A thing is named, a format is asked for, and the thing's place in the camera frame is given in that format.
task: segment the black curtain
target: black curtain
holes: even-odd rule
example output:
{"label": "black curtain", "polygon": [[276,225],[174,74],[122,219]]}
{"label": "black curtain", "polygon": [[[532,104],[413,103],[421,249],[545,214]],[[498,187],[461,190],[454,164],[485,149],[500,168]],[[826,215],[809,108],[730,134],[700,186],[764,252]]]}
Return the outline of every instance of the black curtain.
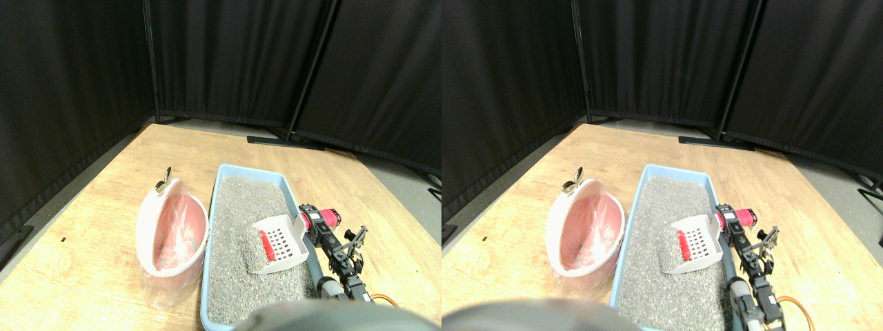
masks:
{"label": "black curtain", "polygon": [[343,1],[295,132],[440,176],[441,2]]}
{"label": "black curtain", "polygon": [[883,2],[772,1],[727,134],[883,177]]}
{"label": "black curtain", "polygon": [[141,2],[0,4],[0,243],[153,108]]}
{"label": "black curtain", "polygon": [[160,113],[288,127],[327,1],[149,1]]}
{"label": "black curtain", "polygon": [[718,126],[752,2],[578,4],[592,115]]}
{"label": "black curtain", "polygon": [[442,222],[585,115],[570,2],[444,5]]}

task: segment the pink container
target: pink container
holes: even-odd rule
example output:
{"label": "pink container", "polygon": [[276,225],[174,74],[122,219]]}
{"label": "pink container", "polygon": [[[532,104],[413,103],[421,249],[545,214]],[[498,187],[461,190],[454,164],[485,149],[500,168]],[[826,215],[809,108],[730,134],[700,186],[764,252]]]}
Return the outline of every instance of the pink container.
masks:
{"label": "pink container", "polygon": [[549,265],[559,294],[596,297],[611,278],[625,228],[623,206],[597,180],[582,180],[555,200],[546,223]]}
{"label": "pink container", "polygon": [[135,225],[141,293],[147,305],[169,308],[199,285],[207,225],[206,208],[183,181],[172,179],[164,190],[147,194]]}

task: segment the white litter scoop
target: white litter scoop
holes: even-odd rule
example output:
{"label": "white litter scoop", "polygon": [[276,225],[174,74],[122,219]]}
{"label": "white litter scoop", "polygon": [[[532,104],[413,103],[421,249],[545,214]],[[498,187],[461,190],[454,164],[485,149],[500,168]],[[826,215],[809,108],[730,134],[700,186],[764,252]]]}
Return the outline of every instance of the white litter scoop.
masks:
{"label": "white litter scoop", "polygon": [[718,222],[710,222],[708,215],[687,217],[672,223],[671,227],[677,229],[684,263],[667,271],[667,274],[701,270],[721,260],[723,250],[721,243],[718,242],[721,225]]}
{"label": "white litter scoop", "polygon": [[310,256],[303,240],[306,231],[306,225],[303,222],[292,223],[291,218],[283,214],[265,218],[252,226],[260,232],[264,252],[267,253],[267,260],[270,261],[270,264],[255,274],[262,275],[288,270],[304,263],[306,258]]}

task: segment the wooden table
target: wooden table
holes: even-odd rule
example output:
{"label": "wooden table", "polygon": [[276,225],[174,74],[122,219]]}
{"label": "wooden table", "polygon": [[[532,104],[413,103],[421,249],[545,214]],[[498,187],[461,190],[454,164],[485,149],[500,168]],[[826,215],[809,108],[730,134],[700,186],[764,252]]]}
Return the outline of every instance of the wooden table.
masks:
{"label": "wooden table", "polygon": [[[0,284],[0,329],[202,329],[198,290],[166,311],[145,305],[135,219],[147,191],[169,166],[208,208],[222,163],[284,174],[298,202],[337,209],[343,217],[336,231],[341,238],[347,228],[366,225],[362,279],[368,291],[389,295],[404,309],[441,323],[441,248],[351,154],[254,145],[245,137],[150,125]],[[319,257],[324,269],[328,259]]]}
{"label": "wooden table", "polygon": [[[554,297],[544,235],[561,185],[584,167],[584,177],[601,180],[628,212],[647,163],[705,172],[721,203],[753,208],[758,229],[778,226],[770,283],[777,294],[800,300],[818,330],[883,327],[883,268],[781,154],[684,145],[674,137],[597,125],[571,132],[445,255],[443,313],[494,300]],[[606,304],[610,283],[604,286],[600,301]],[[789,329],[805,329],[800,311],[782,305]]]}

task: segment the wire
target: wire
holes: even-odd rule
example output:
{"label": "wire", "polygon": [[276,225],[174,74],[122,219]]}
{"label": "wire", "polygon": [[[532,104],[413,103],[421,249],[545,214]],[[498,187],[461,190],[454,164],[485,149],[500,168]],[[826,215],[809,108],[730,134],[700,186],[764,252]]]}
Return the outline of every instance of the wire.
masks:
{"label": "wire", "polygon": [[372,299],[372,300],[374,300],[376,297],[379,297],[379,298],[381,298],[381,299],[387,300],[387,302],[389,302],[389,303],[391,303],[392,305],[398,307],[398,304],[397,304],[395,301],[393,301],[392,297],[387,297],[387,296],[382,295],[382,294],[380,294],[380,293],[374,293],[374,294],[371,295],[371,299]]}
{"label": "wire", "polygon": [[776,303],[780,303],[782,301],[789,301],[790,303],[797,305],[797,307],[799,307],[800,310],[802,312],[804,312],[804,316],[806,316],[806,321],[810,323],[810,331],[816,330],[816,326],[815,326],[815,324],[812,323],[812,318],[810,317],[810,314],[808,312],[806,312],[806,308],[804,308],[803,305],[800,305],[800,303],[797,302],[797,299],[795,299],[793,297],[787,297],[787,296],[781,296],[781,297],[778,297],[775,299]]}

